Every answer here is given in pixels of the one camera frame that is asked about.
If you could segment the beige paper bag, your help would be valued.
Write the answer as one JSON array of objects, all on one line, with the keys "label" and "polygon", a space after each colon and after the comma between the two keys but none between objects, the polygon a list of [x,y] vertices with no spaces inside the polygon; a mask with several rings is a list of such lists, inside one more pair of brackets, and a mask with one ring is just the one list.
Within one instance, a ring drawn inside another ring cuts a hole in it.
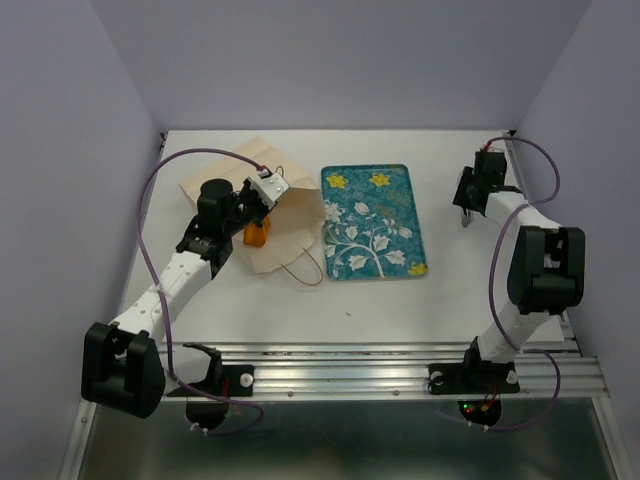
[{"label": "beige paper bag", "polygon": [[319,285],[323,271],[310,252],[326,218],[319,186],[304,167],[260,137],[235,152],[280,174],[289,190],[267,217],[266,243],[250,246],[245,243],[246,233],[241,232],[233,238],[234,255],[257,274],[281,269],[304,286]]}]

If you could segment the metal tongs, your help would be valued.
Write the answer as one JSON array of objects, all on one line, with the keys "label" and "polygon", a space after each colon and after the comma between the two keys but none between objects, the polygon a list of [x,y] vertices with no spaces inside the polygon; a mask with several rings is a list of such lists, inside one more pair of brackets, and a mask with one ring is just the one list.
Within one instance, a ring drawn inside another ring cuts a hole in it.
[{"label": "metal tongs", "polygon": [[473,212],[463,208],[461,211],[461,226],[467,228],[473,221]]}]

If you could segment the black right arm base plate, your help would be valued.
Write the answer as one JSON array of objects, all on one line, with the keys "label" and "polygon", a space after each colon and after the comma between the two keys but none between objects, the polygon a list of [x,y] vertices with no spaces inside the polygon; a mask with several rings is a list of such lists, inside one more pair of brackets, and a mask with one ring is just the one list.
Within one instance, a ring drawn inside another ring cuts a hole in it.
[{"label": "black right arm base plate", "polygon": [[502,394],[520,392],[517,379],[508,379],[515,372],[513,363],[482,362],[479,366],[464,363],[432,363],[428,365],[428,391],[433,395],[484,395],[497,390]]}]

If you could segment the orange twisted fake bread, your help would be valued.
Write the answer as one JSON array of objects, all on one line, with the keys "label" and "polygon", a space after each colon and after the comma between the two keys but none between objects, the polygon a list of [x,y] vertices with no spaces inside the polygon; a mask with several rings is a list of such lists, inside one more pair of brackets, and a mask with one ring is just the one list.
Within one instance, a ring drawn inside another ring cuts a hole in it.
[{"label": "orange twisted fake bread", "polygon": [[262,248],[268,240],[271,227],[269,217],[265,217],[259,223],[250,223],[243,231],[243,244],[254,248]]}]

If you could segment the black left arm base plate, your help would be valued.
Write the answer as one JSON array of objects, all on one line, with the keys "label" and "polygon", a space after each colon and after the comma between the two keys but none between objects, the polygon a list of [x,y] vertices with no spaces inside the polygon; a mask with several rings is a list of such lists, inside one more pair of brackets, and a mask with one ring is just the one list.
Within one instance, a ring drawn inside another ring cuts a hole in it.
[{"label": "black left arm base plate", "polygon": [[207,370],[198,374],[189,385],[195,389],[220,397],[253,396],[255,368],[250,364],[230,364],[222,359],[222,352],[215,347],[189,342],[182,344],[191,353],[198,352],[208,358]]}]

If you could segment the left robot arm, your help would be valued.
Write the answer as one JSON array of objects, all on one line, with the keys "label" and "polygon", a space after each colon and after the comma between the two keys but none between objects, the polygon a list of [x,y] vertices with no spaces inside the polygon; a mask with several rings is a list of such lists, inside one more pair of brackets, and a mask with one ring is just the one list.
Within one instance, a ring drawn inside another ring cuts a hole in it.
[{"label": "left robot arm", "polygon": [[241,190],[225,179],[203,183],[196,214],[169,263],[152,272],[152,285],[108,324],[85,334],[81,377],[84,399],[138,418],[149,417],[174,379],[170,356],[158,351],[170,327],[192,298],[220,272],[233,238],[260,225],[290,186],[282,175],[247,178]]}]

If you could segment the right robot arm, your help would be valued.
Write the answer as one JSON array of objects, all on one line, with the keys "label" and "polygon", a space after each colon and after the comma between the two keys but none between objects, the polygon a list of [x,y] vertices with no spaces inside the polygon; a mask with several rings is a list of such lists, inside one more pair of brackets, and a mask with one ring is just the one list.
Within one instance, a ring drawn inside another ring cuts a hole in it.
[{"label": "right robot arm", "polygon": [[[460,366],[461,381],[472,390],[491,384],[496,378],[494,364],[512,362],[542,325],[578,305],[584,294],[584,231],[545,217],[518,188],[505,183],[506,173],[505,154],[483,148],[475,153],[474,164],[463,169],[453,199],[462,209],[464,224],[472,213],[479,213],[500,226],[488,285],[493,324],[474,340],[478,356]],[[498,309],[495,276],[507,237],[514,240],[506,280],[508,300]]]}]

